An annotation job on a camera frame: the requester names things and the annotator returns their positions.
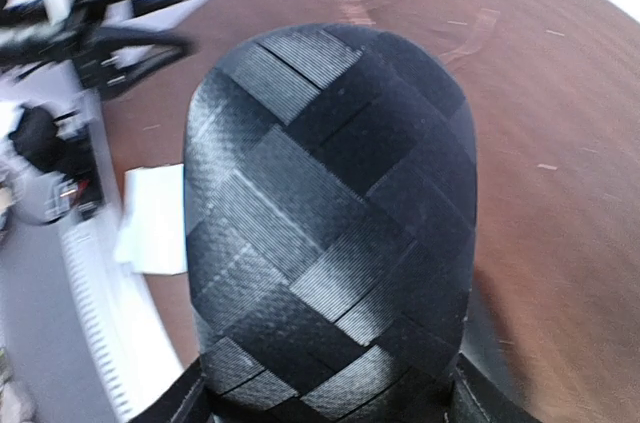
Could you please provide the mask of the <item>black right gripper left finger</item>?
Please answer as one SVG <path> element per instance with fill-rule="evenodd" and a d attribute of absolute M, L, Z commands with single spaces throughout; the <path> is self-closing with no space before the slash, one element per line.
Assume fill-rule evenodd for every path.
<path fill-rule="evenodd" d="M 199 360 L 130 423 L 206 423 L 210 421 L 210 403 Z"/>

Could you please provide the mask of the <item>black woven glasses case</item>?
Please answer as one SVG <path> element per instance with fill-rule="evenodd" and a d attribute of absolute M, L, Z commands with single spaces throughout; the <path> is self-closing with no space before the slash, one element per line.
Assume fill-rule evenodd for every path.
<path fill-rule="evenodd" d="M 190 103 L 185 236 L 217 422 L 441 422 L 473 275 L 473 121 L 397 34 L 307 24 Z"/>

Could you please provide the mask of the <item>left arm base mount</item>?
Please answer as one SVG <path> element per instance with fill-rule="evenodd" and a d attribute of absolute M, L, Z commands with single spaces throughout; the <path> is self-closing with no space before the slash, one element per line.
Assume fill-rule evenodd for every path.
<path fill-rule="evenodd" d="M 52 217 L 37 217 L 19 203 L 19 173 L 1 165 L 1 231 L 18 219 L 44 227 L 53 225 L 76 210 L 82 220 L 94 217 L 105 204 L 98 164 L 91 139 L 91 124 L 72 110 L 56 115 L 45 105 L 22 103 L 16 126 L 7 134 L 14 154 L 43 175 L 58 174 L 61 180 L 52 194 Z"/>

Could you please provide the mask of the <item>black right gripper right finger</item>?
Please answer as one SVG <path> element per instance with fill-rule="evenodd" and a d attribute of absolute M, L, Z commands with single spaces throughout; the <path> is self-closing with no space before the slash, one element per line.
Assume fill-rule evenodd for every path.
<path fill-rule="evenodd" d="M 465 355 L 459 357 L 444 422 L 540 423 L 502 393 Z"/>

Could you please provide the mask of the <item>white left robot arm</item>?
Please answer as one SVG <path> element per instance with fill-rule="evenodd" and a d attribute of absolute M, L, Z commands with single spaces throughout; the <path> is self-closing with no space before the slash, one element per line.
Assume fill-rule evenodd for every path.
<path fill-rule="evenodd" d="M 110 26 L 110 6 L 127 2 L 138 18 L 186 0 L 1 0 L 1 72 L 22 81 L 69 61 L 80 86 L 104 100 L 126 93 L 193 54 L 192 39 L 168 30 Z"/>

